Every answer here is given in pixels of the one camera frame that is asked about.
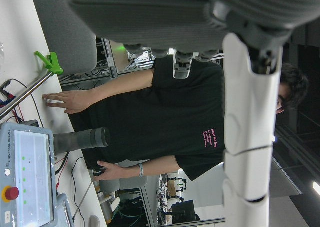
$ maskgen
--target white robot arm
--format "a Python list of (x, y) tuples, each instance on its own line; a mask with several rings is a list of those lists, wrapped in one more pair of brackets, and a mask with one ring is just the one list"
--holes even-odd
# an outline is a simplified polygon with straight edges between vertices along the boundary
[(247, 46), (233, 33), (223, 42), (225, 146), (223, 183), (228, 227), (269, 226), (269, 181), (282, 49), (273, 74), (256, 74)]

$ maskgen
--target man's hand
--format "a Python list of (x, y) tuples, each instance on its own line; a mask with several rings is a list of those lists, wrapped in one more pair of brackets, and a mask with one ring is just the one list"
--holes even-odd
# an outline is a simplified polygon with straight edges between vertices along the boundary
[(105, 172), (100, 176), (95, 177), (95, 181), (110, 181), (129, 177), (126, 176), (125, 167), (121, 167), (117, 164), (107, 163), (103, 161), (98, 161), (98, 165), (105, 167)]
[(47, 102), (46, 106), (54, 108), (65, 108), (67, 114), (75, 114), (89, 108), (92, 103), (92, 96), (89, 90), (63, 91), (60, 93), (43, 94), (43, 99), (59, 101)]

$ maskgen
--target green indicator light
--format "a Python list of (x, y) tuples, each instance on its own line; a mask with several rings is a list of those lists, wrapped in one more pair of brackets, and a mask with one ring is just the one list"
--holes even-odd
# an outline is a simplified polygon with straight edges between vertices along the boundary
[(115, 51), (126, 51), (126, 48), (124, 46), (120, 46), (115, 48)]

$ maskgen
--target table surface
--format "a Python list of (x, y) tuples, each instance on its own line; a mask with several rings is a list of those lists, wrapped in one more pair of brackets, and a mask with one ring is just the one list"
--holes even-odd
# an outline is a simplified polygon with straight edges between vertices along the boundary
[[(36, 51), (43, 55), (49, 54), (33, 0), (0, 0), (0, 85), (8, 79), (17, 79), (26, 86), (30, 86), (46, 75), (47, 70), (44, 69), (43, 63), (34, 55)], [(19, 96), (24, 90), (25, 88), (16, 81), (11, 81), (11, 84), (6, 88), (6, 91), (15, 96)], [(45, 101), (41, 97), (42, 94), (61, 91), (58, 77), (55, 75), (32, 94), (44, 127), (51, 129), (54, 134), (74, 131), (64, 110), (46, 107)], [(30, 96), (19, 106), (24, 120), (38, 120), (40, 124), (35, 104)], [(9, 119), (11, 116), (11, 113), (8, 114), (1, 122), (14, 122), (14, 118)], [(58, 155), (57, 161), (63, 157), (64, 154)], [(76, 160), (80, 157), (82, 157), (81, 151), (70, 153), (58, 188), (59, 193), (67, 194), (72, 215), (76, 213), (77, 207), (74, 201), (75, 185), (71, 171)], [(60, 165), (61, 162), (57, 163), (56, 168), (59, 168)], [(85, 218), (85, 225), (88, 226), (91, 215), (96, 215), (100, 219), (101, 227), (106, 227), (107, 224), (94, 185), (91, 184), (92, 181), (83, 159), (78, 161), (73, 175), (76, 184), (75, 200), (78, 205), (83, 200), (80, 210)], [(74, 225), (77, 227), (84, 225), (79, 213), (75, 217)]]

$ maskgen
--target person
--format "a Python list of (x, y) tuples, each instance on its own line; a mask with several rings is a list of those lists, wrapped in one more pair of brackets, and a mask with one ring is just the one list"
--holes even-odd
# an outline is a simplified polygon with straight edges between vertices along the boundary
[[(113, 180), (141, 175), (141, 165), (120, 167), (124, 160), (143, 161), (143, 175), (183, 169), (195, 180), (223, 161), (224, 73), (211, 62), (192, 62), (187, 79), (172, 77), (173, 58), (157, 58), (152, 69), (125, 74), (90, 90), (44, 94), (48, 107), (65, 108), (76, 132), (106, 127), (108, 147), (83, 149), (88, 169)], [(308, 80), (284, 64), (277, 114), (297, 106)]]

